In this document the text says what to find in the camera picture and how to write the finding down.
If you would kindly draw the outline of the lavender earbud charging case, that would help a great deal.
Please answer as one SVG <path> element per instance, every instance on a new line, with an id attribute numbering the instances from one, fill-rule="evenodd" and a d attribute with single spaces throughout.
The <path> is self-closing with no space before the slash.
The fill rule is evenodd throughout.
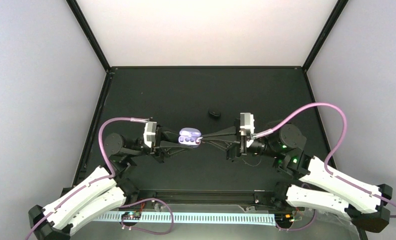
<path id="1" fill-rule="evenodd" d="M 197 147 L 202 139 L 201 132 L 196 128 L 186 127 L 179 132 L 178 143 L 181 145 Z"/>

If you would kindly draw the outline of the black earbud charging case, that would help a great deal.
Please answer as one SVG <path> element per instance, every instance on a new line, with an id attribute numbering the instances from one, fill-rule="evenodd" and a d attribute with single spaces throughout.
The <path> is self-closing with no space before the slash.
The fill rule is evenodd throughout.
<path id="1" fill-rule="evenodd" d="M 208 116 L 212 119 L 219 119 L 221 117 L 221 112 L 216 110 L 216 109 L 209 109 L 208 110 Z"/>

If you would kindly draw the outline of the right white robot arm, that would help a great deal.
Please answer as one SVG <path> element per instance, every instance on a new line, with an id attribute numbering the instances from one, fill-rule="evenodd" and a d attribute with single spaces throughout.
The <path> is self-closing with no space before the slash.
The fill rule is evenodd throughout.
<path id="1" fill-rule="evenodd" d="M 387 184 L 373 185 L 357 180 L 329 166 L 317 156 L 305 154 L 306 137 L 293 124 L 286 123 L 254 133 L 252 123 L 240 123 L 198 138 L 227 153 L 229 159 L 247 154 L 274 159 L 277 172 L 314 190 L 289 183 L 278 183 L 270 196 L 274 208 L 304 207 L 335 214 L 350 221 L 357 228 L 380 233 L 390 223 L 387 209 L 393 188 Z"/>

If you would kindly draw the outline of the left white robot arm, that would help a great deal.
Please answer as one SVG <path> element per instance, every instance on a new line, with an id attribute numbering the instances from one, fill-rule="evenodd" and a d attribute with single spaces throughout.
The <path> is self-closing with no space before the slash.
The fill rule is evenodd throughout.
<path id="1" fill-rule="evenodd" d="M 112 209 L 147 202 L 168 206 L 154 197 L 138 198 L 138 188 L 126 176 L 134 166 L 131 159 L 147 154 L 164 157 L 173 150 L 191 150 L 200 143 L 201 133 L 196 129 L 184 128 L 176 133 L 158 127 L 155 122 L 145 125 L 143 138 L 128 140 L 117 133 L 100 138 L 99 146 L 106 166 L 98 166 L 54 202 L 32 207 L 28 212 L 30 232 L 26 239 L 34 235 L 38 240 L 68 240 L 86 224 Z"/>

